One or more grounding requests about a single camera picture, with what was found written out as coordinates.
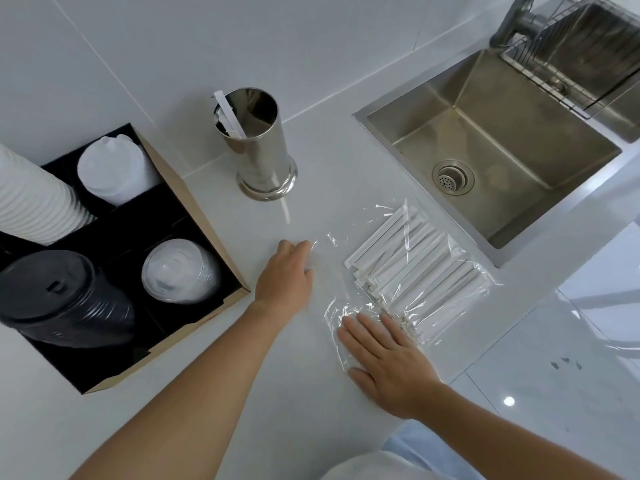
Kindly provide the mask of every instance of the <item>white countertop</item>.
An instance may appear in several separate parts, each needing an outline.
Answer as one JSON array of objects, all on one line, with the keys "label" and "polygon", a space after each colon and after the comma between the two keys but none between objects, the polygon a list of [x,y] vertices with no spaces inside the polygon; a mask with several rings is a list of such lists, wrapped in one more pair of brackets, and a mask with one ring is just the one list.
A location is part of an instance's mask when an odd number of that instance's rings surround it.
[{"label": "white countertop", "polygon": [[[485,13],[287,121],[289,152],[300,170],[296,187],[285,198],[287,212],[281,201],[260,203],[242,195],[229,157],[186,178],[251,286],[283,238],[327,242],[330,233],[338,246],[324,255],[323,265],[342,266],[380,226],[381,213],[375,206],[396,208],[414,194],[423,195],[424,209],[443,230],[490,266],[468,236],[352,114],[426,69],[457,62],[468,47],[489,37],[499,22],[495,12]],[[640,159],[635,158],[507,265],[492,269],[503,286],[494,288],[428,349],[443,380],[455,379],[540,298],[640,214],[639,181]],[[378,220],[368,223],[370,216]],[[4,476],[67,478],[220,336],[249,299],[118,386],[84,397],[27,341],[0,328],[0,463]],[[379,448],[399,424],[368,402],[347,379],[323,320],[323,305],[328,303],[315,299],[276,340],[218,478],[318,478],[340,461]]]}]

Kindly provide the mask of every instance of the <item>white floor tile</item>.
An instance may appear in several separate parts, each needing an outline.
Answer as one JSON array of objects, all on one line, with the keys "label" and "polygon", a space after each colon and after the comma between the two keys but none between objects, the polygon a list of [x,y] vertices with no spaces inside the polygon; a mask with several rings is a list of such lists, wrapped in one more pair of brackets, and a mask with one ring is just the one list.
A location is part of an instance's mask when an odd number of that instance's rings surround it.
[{"label": "white floor tile", "polygon": [[498,411],[491,405],[489,400],[482,394],[482,391],[474,384],[467,374],[460,374],[459,377],[451,383],[451,387],[459,394],[465,396],[469,401],[482,406],[484,409],[498,414]]},{"label": "white floor tile", "polygon": [[640,360],[640,226],[629,224],[559,290],[623,355]]},{"label": "white floor tile", "polygon": [[640,379],[620,354],[553,294],[467,373],[503,417],[638,478]]}]

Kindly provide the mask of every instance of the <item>drain strainer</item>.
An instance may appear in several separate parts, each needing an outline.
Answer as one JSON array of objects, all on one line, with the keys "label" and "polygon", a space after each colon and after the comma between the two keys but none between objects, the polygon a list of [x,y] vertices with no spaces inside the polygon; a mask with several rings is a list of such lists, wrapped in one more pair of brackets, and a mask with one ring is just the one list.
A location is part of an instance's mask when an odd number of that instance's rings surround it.
[{"label": "drain strainer", "polygon": [[439,190],[449,195],[466,194],[474,186],[471,169],[456,160],[444,160],[433,169],[433,181]]}]

